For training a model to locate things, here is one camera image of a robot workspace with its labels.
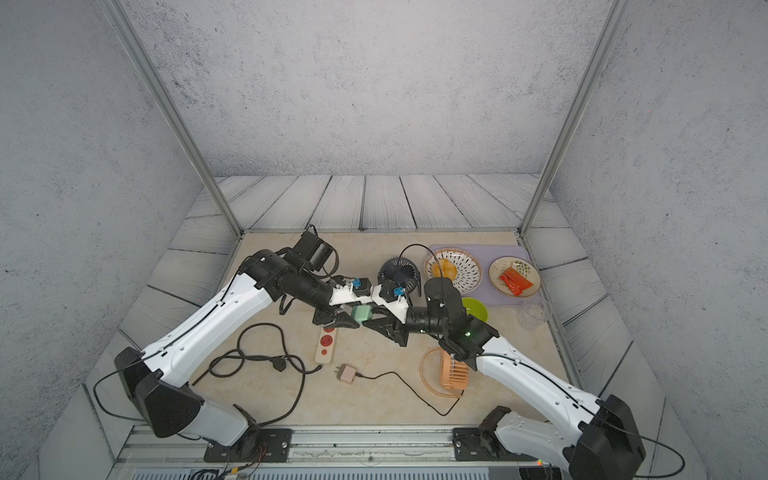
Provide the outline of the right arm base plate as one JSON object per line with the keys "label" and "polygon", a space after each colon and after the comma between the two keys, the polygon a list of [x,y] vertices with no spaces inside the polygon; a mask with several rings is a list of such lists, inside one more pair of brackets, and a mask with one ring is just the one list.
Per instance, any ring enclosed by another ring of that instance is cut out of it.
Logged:
{"label": "right arm base plate", "polygon": [[452,430],[454,459],[459,462],[503,461],[510,453],[496,435],[479,427],[457,427]]}

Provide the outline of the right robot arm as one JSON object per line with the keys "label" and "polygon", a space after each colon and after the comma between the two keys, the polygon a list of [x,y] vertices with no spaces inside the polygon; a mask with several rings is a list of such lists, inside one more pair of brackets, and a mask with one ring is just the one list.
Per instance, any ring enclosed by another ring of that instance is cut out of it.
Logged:
{"label": "right robot arm", "polygon": [[494,327],[468,313],[449,279],[430,279],[424,295],[425,306],[413,306],[395,283],[377,285],[371,300],[386,312],[363,324],[401,346],[412,333],[435,337],[453,359],[501,383],[544,416],[536,421],[497,408],[482,426],[492,445],[535,457],[574,479],[636,476],[646,451],[623,400],[614,395],[602,400],[536,364]]}

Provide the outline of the green USB power adapter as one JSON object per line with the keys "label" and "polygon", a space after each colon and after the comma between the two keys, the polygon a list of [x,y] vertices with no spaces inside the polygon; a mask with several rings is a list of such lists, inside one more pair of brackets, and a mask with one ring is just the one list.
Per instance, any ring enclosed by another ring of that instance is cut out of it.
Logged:
{"label": "green USB power adapter", "polygon": [[362,325],[373,316],[373,309],[370,305],[357,305],[352,308],[351,316],[354,321]]}

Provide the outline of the dark grey desk fan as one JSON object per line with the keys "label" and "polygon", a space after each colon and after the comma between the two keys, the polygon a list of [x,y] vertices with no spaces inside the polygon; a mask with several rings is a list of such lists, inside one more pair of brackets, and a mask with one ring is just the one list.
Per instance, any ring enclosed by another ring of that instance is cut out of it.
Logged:
{"label": "dark grey desk fan", "polygon": [[403,288],[408,294],[417,290],[418,295],[421,295],[420,272],[416,264],[408,258],[393,257],[388,259],[381,266],[377,279],[380,284],[391,281],[397,287]]}

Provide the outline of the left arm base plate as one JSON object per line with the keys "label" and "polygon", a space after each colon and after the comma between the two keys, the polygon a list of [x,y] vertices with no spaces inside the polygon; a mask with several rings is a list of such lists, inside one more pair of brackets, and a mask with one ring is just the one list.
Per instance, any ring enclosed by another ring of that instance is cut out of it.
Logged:
{"label": "left arm base plate", "polygon": [[284,463],[288,460],[293,430],[251,427],[231,446],[212,442],[203,455],[205,463]]}

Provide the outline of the white red power strip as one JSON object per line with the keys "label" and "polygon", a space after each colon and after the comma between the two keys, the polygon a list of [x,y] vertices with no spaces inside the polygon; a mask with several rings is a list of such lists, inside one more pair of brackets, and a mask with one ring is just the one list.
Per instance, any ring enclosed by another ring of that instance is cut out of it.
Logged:
{"label": "white red power strip", "polygon": [[336,346],[337,330],[331,327],[322,327],[317,343],[314,361],[317,364],[329,364],[333,360]]}

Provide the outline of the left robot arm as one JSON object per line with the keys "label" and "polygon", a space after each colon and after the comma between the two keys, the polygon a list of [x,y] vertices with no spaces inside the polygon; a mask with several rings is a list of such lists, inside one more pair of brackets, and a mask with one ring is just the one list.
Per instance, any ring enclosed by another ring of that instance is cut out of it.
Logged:
{"label": "left robot arm", "polygon": [[195,392],[189,380],[203,361],[261,310],[291,296],[321,313],[331,311],[336,282],[319,270],[332,247],[311,231],[294,247],[247,257],[223,290],[163,338],[115,358],[128,399],[159,438],[195,435],[230,459],[253,457],[259,426],[245,411]]}

